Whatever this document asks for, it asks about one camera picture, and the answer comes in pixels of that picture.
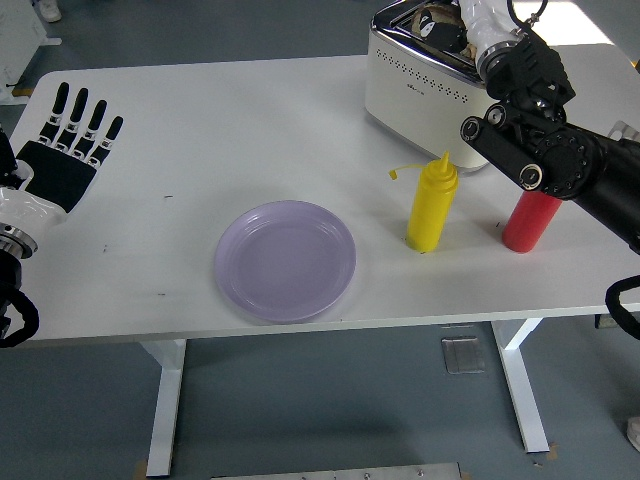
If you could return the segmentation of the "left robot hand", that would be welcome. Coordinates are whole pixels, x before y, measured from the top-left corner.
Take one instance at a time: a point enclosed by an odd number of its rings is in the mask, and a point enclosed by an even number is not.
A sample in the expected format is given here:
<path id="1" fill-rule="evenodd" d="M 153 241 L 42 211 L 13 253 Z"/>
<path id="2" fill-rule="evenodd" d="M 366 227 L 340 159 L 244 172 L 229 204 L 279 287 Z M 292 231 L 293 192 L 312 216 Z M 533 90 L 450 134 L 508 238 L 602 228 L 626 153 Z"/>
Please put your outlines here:
<path id="1" fill-rule="evenodd" d="M 58 87 L 40 133 L 15 153 L 1 135 L 1 222 L 31 237 L 64 220 L 84 197 L 123 126 L 114 117 L 100 132 L 107 102 L 96 103 L 87 124 L 82 120 L 88 90 L 78 91 L 70 114 L 65 113 L 69 84 Z"/>

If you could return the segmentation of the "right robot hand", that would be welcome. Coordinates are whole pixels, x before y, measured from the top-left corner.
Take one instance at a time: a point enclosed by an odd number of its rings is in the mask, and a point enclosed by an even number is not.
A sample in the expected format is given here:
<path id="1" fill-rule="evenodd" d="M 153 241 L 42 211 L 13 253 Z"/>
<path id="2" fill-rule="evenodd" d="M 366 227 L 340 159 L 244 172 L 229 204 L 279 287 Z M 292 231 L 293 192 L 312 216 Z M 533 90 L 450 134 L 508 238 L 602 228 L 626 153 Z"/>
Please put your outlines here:
<path id="1" fill-rule="evenodd" d="M 447 53 L 478 47 L 483 53 L 518 35 L 504 12 L 490 1 L 427 1 L 413 14 L 410 32 L 427 46 Z"/>

